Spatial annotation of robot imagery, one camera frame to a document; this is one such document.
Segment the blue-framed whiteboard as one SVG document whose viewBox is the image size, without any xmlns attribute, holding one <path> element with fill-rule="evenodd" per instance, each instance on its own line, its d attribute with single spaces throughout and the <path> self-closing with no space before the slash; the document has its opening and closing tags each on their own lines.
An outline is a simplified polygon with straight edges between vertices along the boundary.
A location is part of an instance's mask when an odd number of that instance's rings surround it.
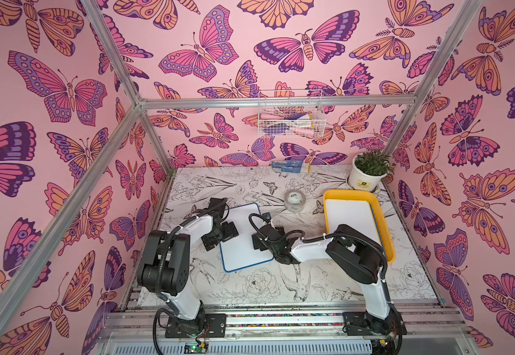
<svg viewBox="0 0 515 355">
<path fill-rule="evenodd" d="M 226 222 L 234 223 L 238 236 L 230 241 L 220 243 L 223 269 L 226 273 L 268 263 L 274 259 L 268 249 L 265 251 L 254 249 L 252 236 L 256 230 L 249 222 L 249 215 L 252 213 L 260 213 L 256 203 L 237 206 L 229 210 Z"/>
</svg>

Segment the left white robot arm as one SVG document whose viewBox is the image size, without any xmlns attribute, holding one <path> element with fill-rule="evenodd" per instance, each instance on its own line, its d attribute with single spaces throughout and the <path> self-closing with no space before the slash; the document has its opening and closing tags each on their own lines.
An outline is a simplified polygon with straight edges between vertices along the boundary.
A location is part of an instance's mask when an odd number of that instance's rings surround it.
<svg viewBox="0 0 515 355">
<path fill-rule="evenodd" d="M 206 324 L 204 303 L 187 285 L 190 275 L 191 245 L 202 242 L 205 250 L 238 236 L 234 223 L 228 222 L 226 198 L 211 198 L 205 209 L 199 209 L 170 231 L 152 230 L 147 237 L 139 266 L 137 283 L 164 301 L 163 312 L 169 325 L 187 336 L 198 336 Z"/>
</svg>

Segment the yellow-framed whiteboard back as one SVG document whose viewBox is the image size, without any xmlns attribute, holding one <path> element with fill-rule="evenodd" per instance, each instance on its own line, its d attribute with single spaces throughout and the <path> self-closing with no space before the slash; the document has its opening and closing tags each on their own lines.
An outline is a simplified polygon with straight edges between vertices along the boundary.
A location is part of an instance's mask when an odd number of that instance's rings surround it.
<svg viewBox="0 0 515 355">
<path fill-rule="evenodd" d="M 381 244 L 377 223 L 368 202 L 328 199 L 324 211 L 327 232 L 335 232 L 338 226 L 346 224 Z"/>
</svg>

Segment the yellow plastic storage box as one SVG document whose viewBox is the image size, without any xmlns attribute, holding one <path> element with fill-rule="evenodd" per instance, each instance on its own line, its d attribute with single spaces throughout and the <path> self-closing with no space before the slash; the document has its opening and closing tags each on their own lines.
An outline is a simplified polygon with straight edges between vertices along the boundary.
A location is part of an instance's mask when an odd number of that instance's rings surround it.
<svg viewBox="0 0 515 355">
<path fill-rule="evenodd" d="M 387 262 L 396 260 L 396 251 L 388 224 L 377 196 L 371 192 L 332 189 L 324 192 L 326 231 L 333 233 L 346 224 L 378 242 L 385 251 Z"/>
</svg>

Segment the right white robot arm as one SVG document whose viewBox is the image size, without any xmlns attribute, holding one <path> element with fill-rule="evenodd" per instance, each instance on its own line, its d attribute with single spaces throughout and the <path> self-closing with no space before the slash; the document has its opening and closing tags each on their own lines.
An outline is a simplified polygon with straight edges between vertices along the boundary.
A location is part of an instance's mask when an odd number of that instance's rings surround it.
<svg viewBox="0 0 515 355">
<path fill-rule="evenodd" d="M 369 335 L 385 340 L 407 334 L 405 323 L 389 294 L 386 274 L 389 268 L 385 250 L 378 242 L 346 224 L 334 232 L 306 238 L 303 230 L 283 233 L 274 227 L 268 213 L 249 215 L 258 245 L 270 251 L 276 262 L 299 265 L 310 260 L 332 260 L 361 286 L 365 312 L 346 312 L 343 332 Z"/>
</svg>

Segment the clear tape roll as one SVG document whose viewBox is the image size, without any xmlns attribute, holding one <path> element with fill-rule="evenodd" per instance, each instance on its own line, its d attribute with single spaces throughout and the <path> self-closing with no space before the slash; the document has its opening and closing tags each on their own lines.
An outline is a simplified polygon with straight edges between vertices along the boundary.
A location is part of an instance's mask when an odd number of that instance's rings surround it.
<svg viewBox="0 0 515 355">
<path fill-rule="evenodd" d="M 292 213 L 302 212 L 305 208 L 306 201 L 306 195 L 297 189 L 289 190 L 284 195 L 285 207 Z"/>
</svg>

